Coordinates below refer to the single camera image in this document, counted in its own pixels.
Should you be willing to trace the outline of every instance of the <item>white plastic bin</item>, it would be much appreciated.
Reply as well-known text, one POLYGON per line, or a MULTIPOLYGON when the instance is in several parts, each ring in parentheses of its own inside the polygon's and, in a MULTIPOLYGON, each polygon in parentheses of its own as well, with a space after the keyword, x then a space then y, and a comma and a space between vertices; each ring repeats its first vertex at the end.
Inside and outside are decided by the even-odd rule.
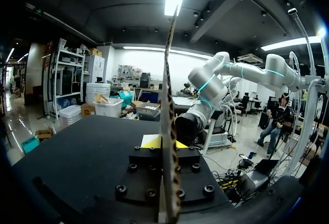
POLYGON ((119 118, 121 114, 122 99, 107 98, 109 104, 94 102, 96 115, 119 118))
POLYGON ((81 119, 81 106, 72 105, 59 111, 60 122, 63 127, 67 127, 81 119))
POLYGON ((94 99, 98 94, 109 97, 111 93, 111 84, 103 83, 87 83, 86 87, 86 103, 94 106, 94 99))

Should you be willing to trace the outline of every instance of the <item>basket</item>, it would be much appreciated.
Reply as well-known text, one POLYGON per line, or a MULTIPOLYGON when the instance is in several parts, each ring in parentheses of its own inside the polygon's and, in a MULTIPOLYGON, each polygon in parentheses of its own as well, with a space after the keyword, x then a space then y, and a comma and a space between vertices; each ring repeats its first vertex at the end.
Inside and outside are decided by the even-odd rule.
POLYGON ((119 118, 123 100, 107 98, 109 104, 94 102, 96 115, 119 118))
POLYGON ((160 111, 160 104, 145 102, 136 106, 136 113, 141 115, 156 116, 160 111), (155 107, 155 110, 145 108, 146 106, 155 107))

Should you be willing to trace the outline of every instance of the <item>cardboard box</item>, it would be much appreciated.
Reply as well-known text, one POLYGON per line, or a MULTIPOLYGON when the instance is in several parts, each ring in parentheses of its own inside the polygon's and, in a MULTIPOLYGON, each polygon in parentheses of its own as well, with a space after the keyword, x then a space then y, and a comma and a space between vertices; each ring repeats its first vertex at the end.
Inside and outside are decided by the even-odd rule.
POLYGON ((90 106, 87 103, 81 105, 81 116, 87 117, 88 115, 94 115, 96 113, 95 107, 90 106))
POLYGON ((36 131, 35 136, 39 139, 40 142, 43 142, 45 139, 53 136, 53 131, 50 127, 48 127, 46 130, 36 131))
POLYGON ((98 55, 99 57, 103 57, 103 53, 97 48, 90 48, 89 50, 92 52, 92 55, 98 55))
POLYGON ((133 107, 133 108, 136 108, 136 106, 138 106, 140 104, 143 104, 143 102, 141 102, 141 101, 132 101, 130 106, 133 107))

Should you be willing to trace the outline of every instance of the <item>chair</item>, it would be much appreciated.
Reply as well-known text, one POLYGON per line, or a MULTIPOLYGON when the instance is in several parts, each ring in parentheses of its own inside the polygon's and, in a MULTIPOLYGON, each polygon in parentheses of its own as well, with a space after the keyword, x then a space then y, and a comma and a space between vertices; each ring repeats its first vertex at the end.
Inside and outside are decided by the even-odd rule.
POLYGON ((259 108, 261 107, 261 102, 255 102, 254 107, 257 110, 257 114, 258 114, 259 111, 262 111, 262 110, 259 110, 259 108))
POLYGON ((249 97, 244 96, 241 101, 242 105, 236 108, 238 110, 241 110, 241 116, 243 115, 243 111, 247 109, 248 101, 249 101, 249 97))

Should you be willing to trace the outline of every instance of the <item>person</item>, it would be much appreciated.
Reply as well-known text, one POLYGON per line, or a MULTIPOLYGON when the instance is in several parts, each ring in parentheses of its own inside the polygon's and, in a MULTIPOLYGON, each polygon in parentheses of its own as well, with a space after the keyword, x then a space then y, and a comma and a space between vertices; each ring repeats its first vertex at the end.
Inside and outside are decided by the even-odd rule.
POLYGON ((290 110, 287 107, 288 102, 288 93, 284 93, 281 96, 281 103, 278 110, 274 110, 273 112, 271 112, 271 110, 269 109, 267 110, 266 114, 270 119, 273 119, 272 124, 270 124, 265 130, 262 131, 259 139, 254 141, 259 146, 264 147, 264 138, 268 135, 271 135, 271 139, 267 149, 267 156, 270 156, 272 154, 276 145, 277 136, 280 134, 283 123, 287 121, 290 116, 290 110))

